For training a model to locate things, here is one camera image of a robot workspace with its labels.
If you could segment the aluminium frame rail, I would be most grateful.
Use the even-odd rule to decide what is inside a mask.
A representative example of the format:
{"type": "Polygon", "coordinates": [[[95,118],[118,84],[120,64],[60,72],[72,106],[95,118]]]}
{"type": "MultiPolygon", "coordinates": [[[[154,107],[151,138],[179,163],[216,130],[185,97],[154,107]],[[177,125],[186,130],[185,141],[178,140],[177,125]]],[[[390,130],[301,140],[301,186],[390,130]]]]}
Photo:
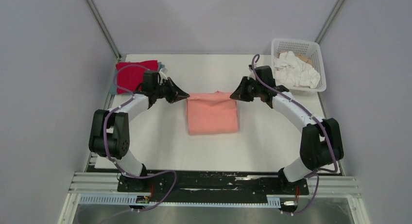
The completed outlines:
{"type": "Polygon", "coordinates": [[[274,172],[178,171],[146,180],[119,173],[77,172],[69,193],[83,204],[189,207],[282,207],[299,198],[360,198],[356,180],[321,175],[282,186],[274,172]]]}

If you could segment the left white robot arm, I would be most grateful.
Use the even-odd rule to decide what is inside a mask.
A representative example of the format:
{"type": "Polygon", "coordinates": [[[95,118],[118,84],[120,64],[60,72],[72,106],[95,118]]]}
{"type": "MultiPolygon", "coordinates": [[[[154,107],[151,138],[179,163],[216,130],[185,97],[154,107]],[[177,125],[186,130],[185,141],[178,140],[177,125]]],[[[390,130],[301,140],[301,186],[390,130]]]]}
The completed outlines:
{"type": "Polygon", "coordinates": [[[231,134],[239,131],[238,107],[230,93],[197,93],[191,97],[162,72],[147,70],[142,83],[131,98],[109,110],[95,111],[89,139],[91,152],[111,161],[120,173],[129,177],[130,186],[137,192],[145,191],[149,176],[144,165],[129,151],[130,120],[151,108],[157,100],[168,103],[185,100],[188,134],[191,136],[231,134]]]}

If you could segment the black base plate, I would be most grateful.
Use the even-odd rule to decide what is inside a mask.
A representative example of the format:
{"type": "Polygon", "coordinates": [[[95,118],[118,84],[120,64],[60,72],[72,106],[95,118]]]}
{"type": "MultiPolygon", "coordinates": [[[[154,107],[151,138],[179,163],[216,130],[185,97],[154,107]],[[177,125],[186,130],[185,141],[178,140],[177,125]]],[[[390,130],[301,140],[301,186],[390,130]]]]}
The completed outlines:
{"type": "Polygon", "coordinates": [[[308,195],[305,179],[287,183],[277,172],[147,170],[148,179],[117,174],[118,192],[149,194],[151,202],[261,204],[268,195],[308,195]]]}

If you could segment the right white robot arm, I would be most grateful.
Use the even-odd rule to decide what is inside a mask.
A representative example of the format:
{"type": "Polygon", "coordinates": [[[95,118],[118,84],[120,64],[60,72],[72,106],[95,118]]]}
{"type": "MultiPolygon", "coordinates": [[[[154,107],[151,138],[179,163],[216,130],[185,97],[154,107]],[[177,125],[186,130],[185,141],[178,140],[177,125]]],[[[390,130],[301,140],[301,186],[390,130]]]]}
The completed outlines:
{"type": "Polygon", "coordinates": [[[338,172],[338,161],[344,155],[338,122],[314,114],[289,89],[276,85],[269,66],[249,65],[249,70],[250,75],[242,78],[239,97],[248,102],[260,98],[301,133],[299,155],[279,170],[278,189],[288,194],[296,189],[298,180],[317,172],[338,172]]]}

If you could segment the folded red t-shirt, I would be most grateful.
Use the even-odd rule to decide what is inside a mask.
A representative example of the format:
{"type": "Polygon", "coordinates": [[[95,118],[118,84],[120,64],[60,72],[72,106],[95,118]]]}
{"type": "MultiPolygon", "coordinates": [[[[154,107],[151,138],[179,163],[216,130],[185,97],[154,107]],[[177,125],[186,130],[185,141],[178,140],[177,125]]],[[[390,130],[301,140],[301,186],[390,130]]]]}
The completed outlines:
{"type": "Polygon", "coordinates": [[[116,72],[123,69],[116,78],[116,84],[130,91],[135,91],[136,87],[143,81],[143,74],[146,70],[158,71],[159,62],[157,60],[147,60],[142,62],[119,62],[116,64],[116,72]]]}

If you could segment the folded teal t-shirt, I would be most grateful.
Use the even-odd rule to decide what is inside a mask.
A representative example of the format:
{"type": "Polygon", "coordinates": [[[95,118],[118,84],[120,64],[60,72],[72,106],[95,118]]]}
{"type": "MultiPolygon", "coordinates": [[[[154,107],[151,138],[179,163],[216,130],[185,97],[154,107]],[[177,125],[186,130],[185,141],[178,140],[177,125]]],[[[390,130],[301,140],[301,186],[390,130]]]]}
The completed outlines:
{"type": "MultiPolygon", "coordinates": [[[[164,69],[164,67],[165,67],[165,66],[164,66],[161,62],[159,62],[158,71],[164,69]]],[[[118,95],[118,94],[124,94],[124,93],[126,93],[126,91],[118,88],[117,86],[118,86],[118,85],[116,84],[116,79],[115,79],[114,81],[111,82],[111,85],[110,85],[110,88],[109,88],[109,93],[110,93],[111,95],[118,95]]]]}

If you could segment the salmon pink t-shirt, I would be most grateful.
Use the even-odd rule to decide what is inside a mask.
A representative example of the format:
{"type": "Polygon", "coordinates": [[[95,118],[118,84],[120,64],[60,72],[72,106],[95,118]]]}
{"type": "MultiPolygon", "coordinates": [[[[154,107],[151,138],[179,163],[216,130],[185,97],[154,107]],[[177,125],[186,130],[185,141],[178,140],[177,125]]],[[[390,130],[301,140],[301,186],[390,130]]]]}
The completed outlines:
{"type": "Polygon", "coordinates": [[[228,134],[239,131],[238,109],[230,93],[191,93],[187,98],[189,135],[228,134]]]}

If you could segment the white plastic laundry basket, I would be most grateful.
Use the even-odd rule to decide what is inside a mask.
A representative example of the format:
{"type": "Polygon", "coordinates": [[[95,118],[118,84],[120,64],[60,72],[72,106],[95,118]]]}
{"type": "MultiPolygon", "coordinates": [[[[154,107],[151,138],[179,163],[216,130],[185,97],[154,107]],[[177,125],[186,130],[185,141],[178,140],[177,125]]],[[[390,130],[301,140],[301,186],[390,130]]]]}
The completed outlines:
{"type": "Polygon", "coordinates": [[[312,41],[298,40],[298,39],[286,39],[286,38],[275,38],[271,43],[271,67],[274,67],[274,58],[279,56],[281,51],[292,51],[294,53],[300,53],[304,56],[309,57],[313,61],[314,68],[320,73],[321,80],[316,88],[306,88],[306,87],[295,87],[286,86],[282,83],[280,84],[286,86],[291,90],[296,90],[301,93],[311,93],[311,92],[323,92],[326,90],[326,76],[325,69],[321,54],[320,46],[312,41]]]}

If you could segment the beige t-shirt in basket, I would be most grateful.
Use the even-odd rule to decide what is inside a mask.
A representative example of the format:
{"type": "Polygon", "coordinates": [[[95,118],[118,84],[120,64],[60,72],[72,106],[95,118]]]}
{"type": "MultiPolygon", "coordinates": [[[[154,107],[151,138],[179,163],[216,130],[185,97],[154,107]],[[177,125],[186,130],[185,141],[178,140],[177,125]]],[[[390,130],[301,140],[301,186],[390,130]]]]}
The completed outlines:
{"type": "Polygon", "coordinates": [[[279,53],[279,59],[284,59],[292,63],[306,63],[313,66],[313,61],[309,57],[292,51],[281,51],[279,53]]]}

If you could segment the crumpled white t-shirt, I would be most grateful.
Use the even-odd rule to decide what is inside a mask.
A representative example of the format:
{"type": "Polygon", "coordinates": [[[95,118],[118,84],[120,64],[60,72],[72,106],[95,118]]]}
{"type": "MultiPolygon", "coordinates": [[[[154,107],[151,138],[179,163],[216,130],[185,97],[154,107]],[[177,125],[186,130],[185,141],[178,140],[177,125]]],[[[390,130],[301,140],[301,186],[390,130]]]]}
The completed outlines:
{"type": "Polygon", "coordinates": [[[292,63],[274,58],[273,73],[276,80],[286,86],[316,88],[321,80],[320,73],[306,63],[292,63]]]}

